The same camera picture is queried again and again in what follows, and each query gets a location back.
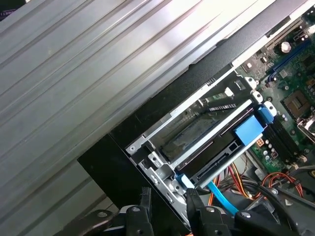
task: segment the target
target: chip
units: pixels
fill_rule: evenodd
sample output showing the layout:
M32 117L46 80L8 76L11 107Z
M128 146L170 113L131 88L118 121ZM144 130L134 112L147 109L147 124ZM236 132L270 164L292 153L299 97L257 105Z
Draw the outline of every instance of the chip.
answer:
M312 65L314 62L314 58L312 56L308 56L307 58L305 58L302 63L304 64L304 66L307 68L310 65Z
M307 84L307 85L310 85L310 86L315 85L315 79L307 80L307 81L306 81L306 84Z
M279 154L275 151L271 153L271 156L273 159L277 158L279 156Z
M242 64L242 68L246 73L251 72L254 68L256 68L256 64L252 59L248 59L246 62Z
M301 117L311 107L307 98L300 90L292 93L283 103L294 118Z
M285 70L280 71L279 74L281 75L283 79L287 77L287 72Z

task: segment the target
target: red wire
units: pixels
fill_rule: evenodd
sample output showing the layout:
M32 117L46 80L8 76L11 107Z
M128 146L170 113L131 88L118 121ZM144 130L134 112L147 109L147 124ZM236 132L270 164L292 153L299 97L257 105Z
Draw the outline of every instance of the red wire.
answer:
M238 191L239 191L240 193L242 193L241 187L239 186L239 184L238 184L238 182L237 182L237 180L236 180L236 178L235 178L234 172L233 172L233 170L232 170L232 168L231 168L230 166L228 167L228 170L230 171L230 174L231 174L231 176L232 176L232 178L233 178L233 181L234 181L234 183L235 183L235 185L236 185Z

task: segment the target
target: orange wire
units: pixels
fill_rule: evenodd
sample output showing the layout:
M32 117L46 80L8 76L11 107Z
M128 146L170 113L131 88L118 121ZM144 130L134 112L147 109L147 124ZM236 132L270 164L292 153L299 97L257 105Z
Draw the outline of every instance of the orange wire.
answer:
M287 178L287 179L289 180L289 182L291 182L291 183L294 183L294 182L296 181L295 178L290 177L290 176L288 176L288 175L286 175L286 174L284 174L284 173L278 172L276 176L273 176L273 177L270 179L269 185L268 185L269 188L272 187L273 181L274 181L276 178L279 178L279 177L281 177L281 176ZM303 197L303 188L302 188L302 185L301 185L301 184L298 184L298 185L295 186L295 188L297 189L299 195L300 195L301 197Z
M273 173L270 173L270 174L268 174L264 179L263 179L263 181L262 181L262 183L261 183L261 185L265 185L265 182L267 181L267 179L269 178L269 177L271 177L272 175L281 175L281 176L283 176L283 177L285 177L285 178L287 178L290 182L294 182L296 179L294 179L294 178L292 178L292 177L290 177L290 176L288 176L288 175L286 175L286 174L284 174L284 173L281 173L281 172L273 172ZM258 194L256 194L255 196L254 196L254 198L258 198L260 196L260 193L258 193Z
M216 183L217 181L217 177L215 177L213 179L213 182ZM210 194L210 197L209 197L209 200L208 200L208 206L211 206L212 205L212 201L213 201L213 193Z
M214 180L213 180L214 184L218 187L219 184L220 184L220 175L218 175L218 177L215 177ZM208 205L211 206L212 205L212 202L214 200L214 194L211 193L210 194L210 198L209 198L209 201L208 201Z

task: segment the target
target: metal side panel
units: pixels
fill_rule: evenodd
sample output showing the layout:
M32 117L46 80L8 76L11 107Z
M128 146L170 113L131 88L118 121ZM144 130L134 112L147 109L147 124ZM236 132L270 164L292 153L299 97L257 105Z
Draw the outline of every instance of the metal side panel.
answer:
M0 219L274 0L32 0L0 23Z

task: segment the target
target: black wire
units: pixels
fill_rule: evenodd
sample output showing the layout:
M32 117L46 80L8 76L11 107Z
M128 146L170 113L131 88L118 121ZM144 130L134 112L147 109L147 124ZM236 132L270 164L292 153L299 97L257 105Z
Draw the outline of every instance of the black wire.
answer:
M271 192L269 192L268 188L250 180L243 180L243 184L254 186L255 188L257 188L275 208L275 210L278 213L281 224L288 225L292 231L299 233L295 221L292 219L288 211L285 209L285 206Z

